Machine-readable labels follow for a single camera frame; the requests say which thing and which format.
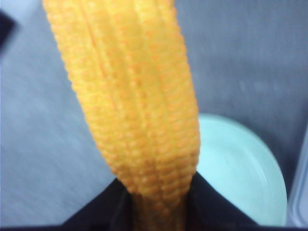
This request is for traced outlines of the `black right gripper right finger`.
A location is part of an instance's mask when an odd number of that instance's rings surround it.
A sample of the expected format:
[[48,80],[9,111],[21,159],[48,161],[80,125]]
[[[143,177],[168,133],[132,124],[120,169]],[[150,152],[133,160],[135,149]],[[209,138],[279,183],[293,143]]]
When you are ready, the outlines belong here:
[[187,228],[256,227],[248,215],[218,193],[198,172],[187,195]]

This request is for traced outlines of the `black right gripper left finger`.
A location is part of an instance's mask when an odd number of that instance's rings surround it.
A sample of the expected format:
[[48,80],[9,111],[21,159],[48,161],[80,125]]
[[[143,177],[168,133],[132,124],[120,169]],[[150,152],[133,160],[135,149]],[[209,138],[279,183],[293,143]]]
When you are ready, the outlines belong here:
[[66,228],[131,228],[132,199],[124,185],[110,185],[64,222]]

